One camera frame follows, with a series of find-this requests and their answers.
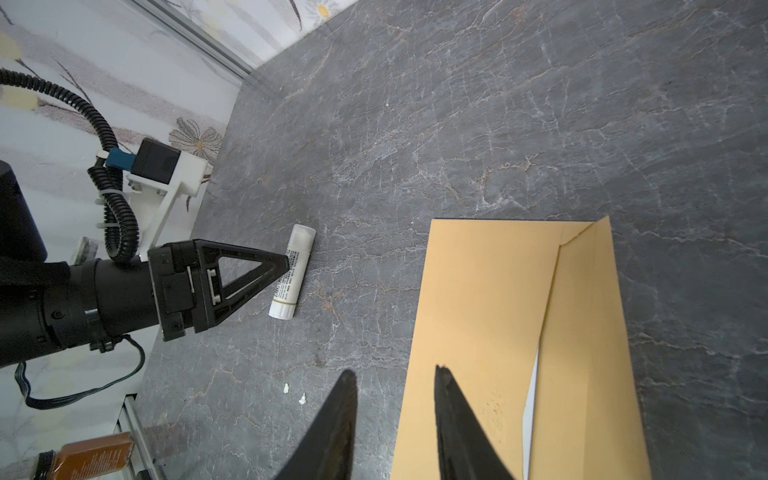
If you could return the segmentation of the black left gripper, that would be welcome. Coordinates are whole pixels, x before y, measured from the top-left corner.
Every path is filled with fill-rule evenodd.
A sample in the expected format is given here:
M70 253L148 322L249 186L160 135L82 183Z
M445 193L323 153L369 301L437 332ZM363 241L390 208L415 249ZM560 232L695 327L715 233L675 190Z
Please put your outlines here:
M225 281L222 259L255 267ZM285 254L199 239L167 243L150 250L148 260L126 264L92 260L71 266L4 257L1 364L83 345L105 352L122 335L156 324L172 339L192 325L201 333L221 324L289 268Z

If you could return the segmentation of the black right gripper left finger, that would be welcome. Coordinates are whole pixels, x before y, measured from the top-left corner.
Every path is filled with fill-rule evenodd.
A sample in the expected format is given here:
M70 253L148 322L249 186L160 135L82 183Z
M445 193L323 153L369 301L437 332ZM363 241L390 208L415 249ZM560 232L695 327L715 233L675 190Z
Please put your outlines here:
M356 375L344 370L275 479L350 479L357 407Z

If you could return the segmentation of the blue bordered floral letter paper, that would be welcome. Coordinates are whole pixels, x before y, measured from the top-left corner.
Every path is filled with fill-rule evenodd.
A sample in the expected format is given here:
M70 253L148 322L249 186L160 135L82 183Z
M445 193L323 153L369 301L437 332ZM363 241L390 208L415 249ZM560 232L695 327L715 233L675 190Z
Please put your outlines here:
M539 352L536 352L522 417L523 479L530 478Z

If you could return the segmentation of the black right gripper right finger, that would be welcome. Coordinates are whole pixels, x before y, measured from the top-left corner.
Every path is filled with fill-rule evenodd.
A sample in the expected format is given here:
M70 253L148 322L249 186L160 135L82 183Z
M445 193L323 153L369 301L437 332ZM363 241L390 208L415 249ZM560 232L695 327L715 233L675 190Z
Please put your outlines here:
M441 479L513 479L446 367L435 368L434 403Z

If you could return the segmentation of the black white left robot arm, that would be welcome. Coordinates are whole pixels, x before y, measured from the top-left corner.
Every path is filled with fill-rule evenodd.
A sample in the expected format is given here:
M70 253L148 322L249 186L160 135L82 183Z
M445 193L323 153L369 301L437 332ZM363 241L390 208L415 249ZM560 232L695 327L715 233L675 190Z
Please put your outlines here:
M25 404L45 411L81 393L36 398L30 360L88 347L106 353L158 326L165 340L221 324L289 271L287 256L203 239L163 242L179 198L199 195L203 158L152 138L124 150L86 98L27 73L3 70L4 89L66 104L100 146L87 179L1 166L1 363Z

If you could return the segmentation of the tan paper envelope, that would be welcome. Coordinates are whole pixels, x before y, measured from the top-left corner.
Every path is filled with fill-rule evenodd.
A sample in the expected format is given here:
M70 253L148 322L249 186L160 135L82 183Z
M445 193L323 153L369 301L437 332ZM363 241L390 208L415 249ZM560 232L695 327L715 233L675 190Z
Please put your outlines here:
M649 478L608 219L432 221L392 477L439 475L434 377L442 366L504 466L523 479L536 352L529 479Z

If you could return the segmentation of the white glue stick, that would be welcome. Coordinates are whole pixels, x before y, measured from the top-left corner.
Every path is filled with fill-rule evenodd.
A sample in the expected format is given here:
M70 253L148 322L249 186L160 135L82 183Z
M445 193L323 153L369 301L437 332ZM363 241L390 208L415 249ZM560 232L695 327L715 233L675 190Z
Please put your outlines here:
M289 271L277 282L268 312L271 318L290 320L294 317L315 237L315 229L300 224L293 226L286 252Z

